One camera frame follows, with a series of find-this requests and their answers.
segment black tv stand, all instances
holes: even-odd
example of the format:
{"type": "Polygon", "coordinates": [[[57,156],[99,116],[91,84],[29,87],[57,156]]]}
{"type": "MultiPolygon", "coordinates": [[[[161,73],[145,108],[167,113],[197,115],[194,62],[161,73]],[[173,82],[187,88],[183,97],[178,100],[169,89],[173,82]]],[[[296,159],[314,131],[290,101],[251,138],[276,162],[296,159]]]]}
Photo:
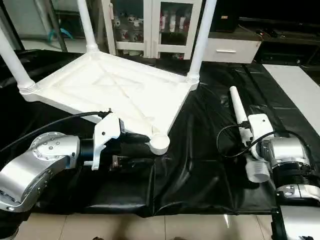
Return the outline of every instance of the black tv stand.
{"type": "Polygon", "coordinates": [[[261,64],[299,65],[320,71],[319,32],[240,25],[261,35],[262,44],[255,55],[261,64]]]}

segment floor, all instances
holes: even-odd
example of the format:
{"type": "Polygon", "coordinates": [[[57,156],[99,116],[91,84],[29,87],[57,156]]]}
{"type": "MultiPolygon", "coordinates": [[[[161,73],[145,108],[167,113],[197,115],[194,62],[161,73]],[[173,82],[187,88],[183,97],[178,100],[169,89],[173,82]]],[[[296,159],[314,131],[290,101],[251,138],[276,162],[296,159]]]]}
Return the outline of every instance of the floor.
{"type": "Polygon", "coordinates": [[[15,240],[271,240],[269,215],[49,215],[33,213],[15,240]]]}

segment white drawer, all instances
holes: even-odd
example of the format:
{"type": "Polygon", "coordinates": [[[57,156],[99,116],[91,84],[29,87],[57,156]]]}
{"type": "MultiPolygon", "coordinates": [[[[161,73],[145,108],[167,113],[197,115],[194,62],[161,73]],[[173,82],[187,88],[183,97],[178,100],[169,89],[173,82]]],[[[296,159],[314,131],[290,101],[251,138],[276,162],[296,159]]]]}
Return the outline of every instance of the white drawer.
{"type": "Polygon", "coordinates": [[[260,41],[209,38],[203,61],[250,64],[260,41]]]}

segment black cable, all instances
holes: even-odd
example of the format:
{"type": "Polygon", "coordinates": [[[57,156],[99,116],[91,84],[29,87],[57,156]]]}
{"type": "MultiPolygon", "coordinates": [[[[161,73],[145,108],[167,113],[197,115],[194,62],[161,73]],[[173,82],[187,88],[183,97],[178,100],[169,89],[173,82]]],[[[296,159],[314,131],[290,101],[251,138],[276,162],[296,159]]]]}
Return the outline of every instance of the black cable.
{"type": "Polygon", "coordinates": [[[220,134],[221,134],[224,130],[226,130],[226,129],[236,128],[236,127],[237,127],[237,128],[240,127],[239,124],[232,124],[232,125],[229,125],[229,126],[225,126],[224,128],[222,128],[222,129],[219,131],[218,135],[216,136],[216,140],[215,140],[216,149],[218,150],[218,153],[219,153],[220,155],[222,155],[223,157],[226,157],[226,158],[227,158],[227,156],[224,156],[224,155],[221,153],[220,148],[219,148],[219,137],[220,137],[220,134]]]}
{"type": "Polygon", "coordinates": [[[257,138],[252,143],[250,143],[248,146],[246,146],[241,152],[239,152],[235,155],[224,155],[221,153],[221,151],[219,149],[219,136],[225,129],[233,128],[233,127],[239,127],[239,124],[225,126],[224,128],[222,128],[219,131],[218,135],[216,136],[216,148],[218,150],[218,153],[224,158],[231,159],[231,158],[239,157],[239,156],[245,154],[247,151],[249,151],[250,148],[252,148],[255,144],[260,142],[262,139],[264,139],[272,134],[282,134],[282,133],[291,134],[291,135],[294,135],[295,137],[297,137],[300,140],[300,142],[304,145],[304,147],[308,150],[308,153],[310,154],[310,149],[309,149],[308,145],[306,144],[305,140],[299,134],[295,133],[294,131],[290,131],[290,130],[280,130],[280,131],[271,131],[271,132],[268,132],[268,133],[262,135],[261,137],[257,138]]]}
{"type": "Polygon", "coordinates": [[[17,145],[25,140],[27,140],[28,138],[38,134],[39,132],[41,132],[42,130],[48,128],[48,127],[51,127],[52,125],[55,125],[55,124],[58,124],[60,122],[63,122],[63,121],[66,121],[66,120],[69,120],[69,119],[74,119],[74,118],[81,118],[81,117],[86,117],[86,116],[92,116],[92,115],[98,115],[100,118],[104,118],[105,116],[107,116],[108,114],[110,113],[109,112],[104,112],[104,111],[89,111],[89,112],[83,112],[83,113],[78,113],[78,114],[74,114],[74,115],[71,115],[71,116],[67,116],[67,117],[64,117],[64,118],[61,118],[59,120],[56,120],[56,121],[53,121],[47,125],[44,125],[32,132],[29,132],[28,134],[18,138],[17,140],[13,141],[12,143],[10,143],[9,145],[5,146],[4,148],[2,148],[0,150],[0,153],[2,153],[3,151],[7,150],[8,148],[11,148],[12,146],[14,145],[17,145]]]}

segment black plastic sheet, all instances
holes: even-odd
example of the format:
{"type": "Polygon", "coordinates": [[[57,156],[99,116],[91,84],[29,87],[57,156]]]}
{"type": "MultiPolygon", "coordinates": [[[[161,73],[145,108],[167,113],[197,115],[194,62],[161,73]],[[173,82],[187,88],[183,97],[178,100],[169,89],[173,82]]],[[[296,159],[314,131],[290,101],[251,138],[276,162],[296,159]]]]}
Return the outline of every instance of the black plastic sheet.
{"type": "MultiPolygon", "coordinates": [[[[29,64],[34,63],[33,68],[41,72],[34,74],[34,79],[39,80],[53,71],[37,66],[51,55],[55,55],[59,63],[70,62],[77,56],[62,53],[58,57],[51,51],[33,51],[29,64]]],[[[190,63],[157,60],[154,64],[160,69],[185,74],[190,63]]],[[[269,214],[276,206],[273,183],[249,182],[245,159],[222,159],[216,149],[219,130],[236,123],[229,94],[231,86],[238,88],[248,115],[266,113],[275,130],[287,129],[300,134],[320,167],[319,136],[262,65],[204,63],[197,90],[189,94],[171,128],[166,154],[154,156],[144,144],[121,144],[119,150],[110,152],[128,157],[122,168],[109,171],[111,153],[105,152],[99,171],[91,171],[90,167],[63,171],[49,183],[35,210],[134,213],[142,217],[269,214]]],[[[44,103],[24,101],[15,84],[0,89],[0,99],[1,147],[68,115],[44,103]]],[[[83,119],[73,119],[48,129],[83,138],[91,137],[93,130],[94,124],[83,119]]],[[[31,141],[4,153],[0,164],[23,153],[31,141]]],[[[224,152],[238,152],[241,148],[238,130],[227,130],[221,136],[220,147],[224,152]]]]}

